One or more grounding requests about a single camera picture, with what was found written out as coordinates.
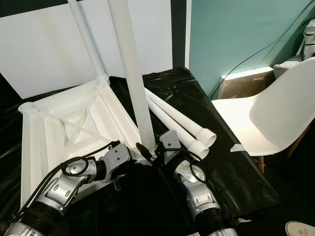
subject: wooden chair leg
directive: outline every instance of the wooden chair leg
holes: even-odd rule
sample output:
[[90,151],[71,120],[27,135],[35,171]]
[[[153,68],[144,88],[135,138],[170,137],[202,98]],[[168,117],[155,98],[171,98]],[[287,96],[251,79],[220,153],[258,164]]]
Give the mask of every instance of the wooden chair leg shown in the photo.
[[301,140],[303,139],[304,135],[306,134],[306,132],[308,131],[309,128],[310,128],[310,126],[307,126],[306,129],[303,131],[303,133],[297,138],[297,140],[294,141],[289,152],[286,155],[287,157],[292,156],[294,150],[297,148],[297,146],[299,145],[299,143],[301,142]]
[[264,157],[263,156],[259,157],[258,165],[259,165],[259,168],[260,168],[261,172],[264,173]]

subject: black tarp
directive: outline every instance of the black tarp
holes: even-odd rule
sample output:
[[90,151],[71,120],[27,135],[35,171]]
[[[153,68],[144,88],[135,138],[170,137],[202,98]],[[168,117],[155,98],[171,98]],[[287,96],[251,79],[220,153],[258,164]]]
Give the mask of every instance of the black tarp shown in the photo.
[[[230,152],[239,143],[185,68],[144,75],[145,87],[199,125],[217,134],[203,160],[221,192],[223,209],[233,217],[248,215],[280,203],[280,197],[266,181],[256,163],[245,152]],[[135,122],[126,80],[110,77],[111,88]],[[0,220],[10,218],[20,203],[22,114],[26,101],[36,101],[52,91],[8,106],[0,117]],[[167,128],[153,114],[156,138]],[[187,207],[158,169],[142,168],[122,178],[123,190],[113,185],[75,203],[53,235],[188,235],[193,233]]]

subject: white pole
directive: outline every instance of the white pole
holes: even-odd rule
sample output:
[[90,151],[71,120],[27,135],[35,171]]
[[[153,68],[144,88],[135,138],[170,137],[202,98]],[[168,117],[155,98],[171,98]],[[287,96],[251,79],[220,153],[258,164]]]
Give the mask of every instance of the white pole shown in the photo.
[[96,71],[97,80],[107,80],[109,83],[108,75],[105,73],[105,70],[103,68],[103,65],[100,61],[100,58],[97,54],[95,45],[92,41],[91,35],[88,30],[88,26],[86,25],[82,13],[80,11],[79,5],[77,0],[68,0],[69,6],[71,8],[73,17],[75,19],[75,22],[77,23],[77,26],[79,28],[81,37],[83,39],[83,42],[85,44],[85,47],[88,51],[88,54],[90,56],[91,62],[94,66],[94,69]]
[[210,147],[215,142],[215,140],[217,139],[215,133],[213,133],[209,129],[201,127],[199,124],[186,117],[184,114],[176,110],[167,102],[164,102],[148,89],[146,89],[145,91],[148,98],[150,98],[155,104],[157,104],[185,130],[195,136],[197,140],[201,141],[206,147]]
[[142,145],[154,151],[155,140],[127,0],[108,0]]
[[157,116],[157,118],[159,118],[168,129],[177,132],[179,141],[181,141],[189,151],[197,154],[202,159],[208,155],[209,149],[202,142],[196,140],[148,97],[147,102],[150,110]]

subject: white wall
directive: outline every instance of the white wall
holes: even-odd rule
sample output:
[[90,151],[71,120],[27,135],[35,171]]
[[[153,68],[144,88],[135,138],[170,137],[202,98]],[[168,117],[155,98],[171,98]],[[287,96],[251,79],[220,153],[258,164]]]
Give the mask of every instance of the white wall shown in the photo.
[[[80,1],[108,75],[125,77],[106,0]],[[129,0],[142,73],[172,68],[170,0]],[[22,98],[96,78],[68,4],[0,18],[0,72]]]

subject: white chair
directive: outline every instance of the white chair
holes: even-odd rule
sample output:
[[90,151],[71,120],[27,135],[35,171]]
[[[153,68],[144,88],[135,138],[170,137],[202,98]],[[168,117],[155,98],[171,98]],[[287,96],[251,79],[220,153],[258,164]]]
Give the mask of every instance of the white chair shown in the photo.
[[250,156],[280,152],[315,117],[315,58],[288,70],[255,96],[212,103]]

